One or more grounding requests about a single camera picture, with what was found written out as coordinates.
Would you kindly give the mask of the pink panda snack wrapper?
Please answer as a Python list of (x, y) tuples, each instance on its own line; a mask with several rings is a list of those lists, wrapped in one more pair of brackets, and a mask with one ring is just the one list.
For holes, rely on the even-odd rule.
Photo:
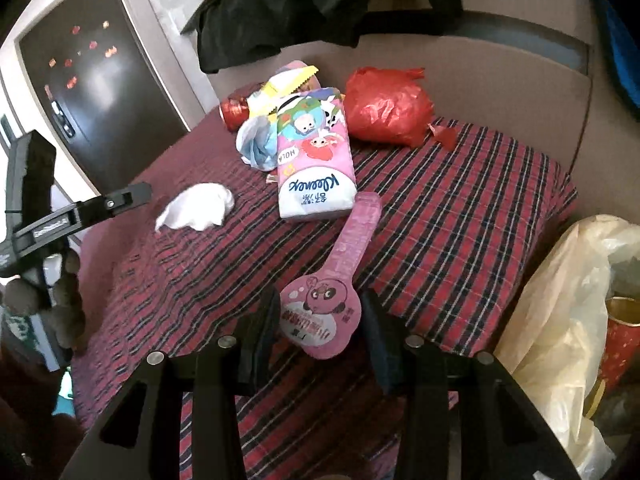
[(381, 197), (360, 192), (326, 262), (280, 292), (280, 330), (317, 360), (345, 350), (361, 318), (352, 281), (381, 218)]

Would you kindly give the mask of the Kleenex tissue pack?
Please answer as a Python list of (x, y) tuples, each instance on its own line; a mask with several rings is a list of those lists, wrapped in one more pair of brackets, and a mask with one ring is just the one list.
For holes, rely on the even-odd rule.
[(320, 88), (285, 100), (277, 111), (277, 149), (281, 219), (350, 213), (357, 182), (340, 90)]

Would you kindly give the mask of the yellow snack wrapper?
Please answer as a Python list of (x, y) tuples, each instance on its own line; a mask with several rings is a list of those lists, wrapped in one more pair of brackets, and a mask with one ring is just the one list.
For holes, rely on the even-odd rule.
[(297, 87), (316, 73), (318, 73), (316, 66), (307, 65), (305, 68), (272, 75), (246, 99), (250, 108), (250, 117), (268, 116), (285, 98), (295, 94)]

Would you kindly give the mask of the red plastic bag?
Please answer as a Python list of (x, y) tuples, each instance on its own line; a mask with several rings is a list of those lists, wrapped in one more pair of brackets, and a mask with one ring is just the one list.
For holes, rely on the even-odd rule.
[(348, 133), (360, 141), (420, 148), (430, 136), (446, 151), (457, 131), (435, 124), (435, 107), (421, 87), (425, 70), (361, 67), (346, 81), (344, 109)]

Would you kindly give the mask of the blue hanging towel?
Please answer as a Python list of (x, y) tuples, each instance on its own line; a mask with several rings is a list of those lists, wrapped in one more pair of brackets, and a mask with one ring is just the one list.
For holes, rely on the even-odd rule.
[(639, 45), (608, 0), (599, 0), (606, 68), (627, 110), (639, 121)]

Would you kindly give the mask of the black refrigerator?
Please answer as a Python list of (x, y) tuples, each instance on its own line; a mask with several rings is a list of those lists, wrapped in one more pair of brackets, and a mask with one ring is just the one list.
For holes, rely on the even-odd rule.
[(186, 133), (122, 0), (63, 0), (20, 50), (43, 110), (99, 192), (124, 188)]

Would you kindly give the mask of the crushed red can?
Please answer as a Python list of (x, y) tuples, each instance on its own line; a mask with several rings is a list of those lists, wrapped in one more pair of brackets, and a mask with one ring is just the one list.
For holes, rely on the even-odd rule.
[(250, 118), (250, 108), (245, 96), (232, 94), (219, 105), (219, 115), (228, 131), (235, 133)]

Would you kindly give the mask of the red plaid tablecloth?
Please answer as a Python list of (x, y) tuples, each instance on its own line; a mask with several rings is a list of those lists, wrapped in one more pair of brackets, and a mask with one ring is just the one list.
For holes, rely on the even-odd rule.
[(342, 109), (286, 100), (276, 184), (209, 114), (88, 231), (65, 478), (446, 476), (448, 365), (480, 369), (576, 191), (500, 132), (368, 148)]

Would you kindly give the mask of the white blue mask tissue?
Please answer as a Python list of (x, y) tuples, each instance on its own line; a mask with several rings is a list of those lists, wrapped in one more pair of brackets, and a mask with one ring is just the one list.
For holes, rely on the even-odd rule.
[(235, 137), (241, 159), (254, 169), (269, 172), (277, 168), (277, 126), (268, 116), (254, 116), (243, 122)]

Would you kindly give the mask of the pink purple sponge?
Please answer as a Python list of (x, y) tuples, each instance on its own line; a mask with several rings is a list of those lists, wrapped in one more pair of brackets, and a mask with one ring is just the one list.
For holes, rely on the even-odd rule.
[[(301, 60), (294, 60), (281, 66), (277, 70), (277, 74), (287, 72), (288, 70), (298, 70), (299, 68), (305, 68), (307, 64)], [(296, 88), (296, 92), (305, 92), (305, 91), (314, 91), (321, 88), (320, 81), (317, 75), (312, 75), (305, 82), (303, 82), (299, 87)]]

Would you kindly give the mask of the tall red drink can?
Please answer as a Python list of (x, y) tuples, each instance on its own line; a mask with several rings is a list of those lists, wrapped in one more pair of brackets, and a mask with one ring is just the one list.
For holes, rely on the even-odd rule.
[(584, 415), (593, 418), (605, 393), (611, 392), (639, 349), (639, 300), (614, 296), (605, 301), (608, 329), (597, 381), (585, 400)]

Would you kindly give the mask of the black hanging cloth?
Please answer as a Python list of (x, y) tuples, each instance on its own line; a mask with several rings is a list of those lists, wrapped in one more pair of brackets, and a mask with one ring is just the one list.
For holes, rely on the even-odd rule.
[(462, 0), (204, 0), (186, 30), (196, 33), (201, 71), (216, 74), (307, 42), (354, 48), (369, 34), (442, 36), (463, 14)]

